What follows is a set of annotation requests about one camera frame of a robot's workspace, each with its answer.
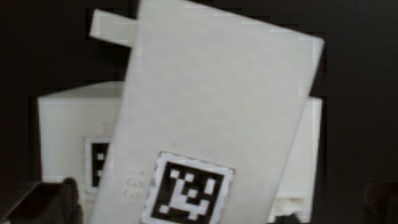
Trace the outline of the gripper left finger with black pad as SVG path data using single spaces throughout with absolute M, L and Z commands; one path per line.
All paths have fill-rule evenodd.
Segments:
M 36 185 L 0 224 L 84 224 L 79 184 L 72 177 L 61 183 Z

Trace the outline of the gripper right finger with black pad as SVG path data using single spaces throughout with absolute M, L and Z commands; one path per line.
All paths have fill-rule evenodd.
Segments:
M 367 186 L 361 224 L 398 224 L 398 182 Z

